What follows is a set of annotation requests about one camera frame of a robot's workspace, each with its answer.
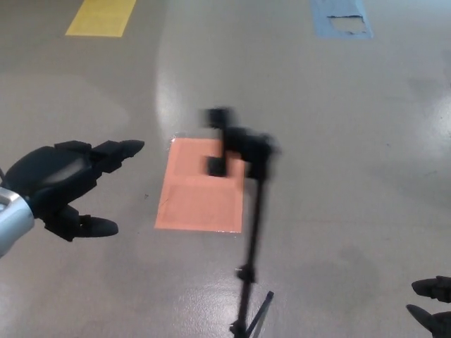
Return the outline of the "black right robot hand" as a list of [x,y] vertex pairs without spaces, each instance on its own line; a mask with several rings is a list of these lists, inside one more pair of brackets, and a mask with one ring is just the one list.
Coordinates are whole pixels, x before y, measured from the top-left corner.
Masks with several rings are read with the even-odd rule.
[[[450,303],[450,277],[436,276],[430,279],[417,280],[412,283],[412,289],[419,296]],[[420,325],[431,333],[432,337],[450,338],[449,311],[431,314],[413,304],[406,305],[406,309]]]

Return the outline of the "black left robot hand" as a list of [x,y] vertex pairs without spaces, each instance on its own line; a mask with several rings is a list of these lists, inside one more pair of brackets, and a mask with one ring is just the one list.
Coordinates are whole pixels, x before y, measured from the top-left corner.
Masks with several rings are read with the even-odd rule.
[[23,199],[46,230],[71,242],[75,238],[110,237],[115,222],[82,215],[70,203],[94,189],[144,147],[140,140],[106,141],[98,146],[69,141],[31,151],[3,174],[1,187]]

